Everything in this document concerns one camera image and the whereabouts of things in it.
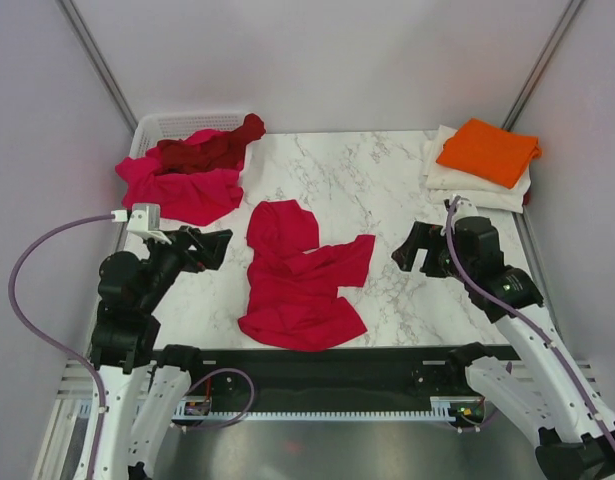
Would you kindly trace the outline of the crimson red t shirt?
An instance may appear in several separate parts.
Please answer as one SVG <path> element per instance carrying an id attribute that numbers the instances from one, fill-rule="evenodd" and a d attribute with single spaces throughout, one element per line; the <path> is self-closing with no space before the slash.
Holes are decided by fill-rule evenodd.
<path id="1" fill-rule="evenodd" d="M 369 274 L 375 237 L 322 246 L 312 212 L 295 200 L 264 201 L 253 210 L 247 233 L 253 259 L 242 333 L 272 347 L 320 352 L 367 332 L 341 287 L 362 288 Z"/>

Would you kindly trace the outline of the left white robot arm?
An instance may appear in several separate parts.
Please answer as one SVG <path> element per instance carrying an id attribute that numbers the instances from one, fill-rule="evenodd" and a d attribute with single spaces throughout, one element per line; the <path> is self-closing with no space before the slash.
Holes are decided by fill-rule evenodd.
<path id="1" fill-rule="evenodd" d="M 76 478 L 152 477 L 177 405 L 207 378 L 199 349 L 154 351 L 160 323 L 153 313 L 180 273 L 218 270 L 232 236 L 183 226 L 147 240 L 145 259 L 119 251 L 102 262 L 90 349 L 99 379 Z"/>

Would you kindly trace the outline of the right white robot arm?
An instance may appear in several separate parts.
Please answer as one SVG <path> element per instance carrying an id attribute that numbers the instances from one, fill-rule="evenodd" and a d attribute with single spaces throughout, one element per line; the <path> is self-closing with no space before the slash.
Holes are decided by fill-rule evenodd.
<path id="1" fill-rule="evenodd" d="M 412 270 L 460 281 L 472 304 L 503 334 L 533 380 L 526 387 L 478 343 L 455 349 L 445 368 L 454 392 L 490 401 L 528 439 L 548 479 L 607 479 L 615 475 L 615 413 L 568 353 L 531 277 L 507 264 L 490 220 L 467 216 L 451 228 L 414 222 L 391 255 Z"/>

